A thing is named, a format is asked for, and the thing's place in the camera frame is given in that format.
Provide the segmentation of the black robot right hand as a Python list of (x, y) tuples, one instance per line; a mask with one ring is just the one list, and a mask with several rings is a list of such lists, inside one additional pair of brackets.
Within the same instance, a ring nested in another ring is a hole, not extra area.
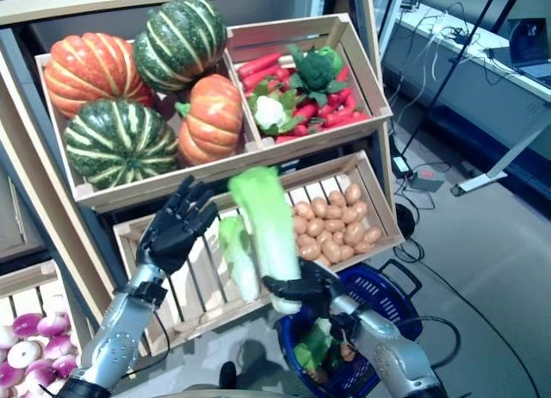
[(333, 299), (342, 295), (343, 285), (338, 275), (322, 264), (298, 258), (300, 278), (278, 280), (270, 276), (262, 277), (266, 289), (278, 298), (307, 305), (318, 317), (330, 317)]

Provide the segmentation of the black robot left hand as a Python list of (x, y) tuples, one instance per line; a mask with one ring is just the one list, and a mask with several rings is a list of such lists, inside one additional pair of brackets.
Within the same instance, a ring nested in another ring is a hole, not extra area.
[(143, 234), (137, 263), (152, 264), (168, 276), (179, 271), (218, 214), (213, 194), (202, 181), (184, 178)]

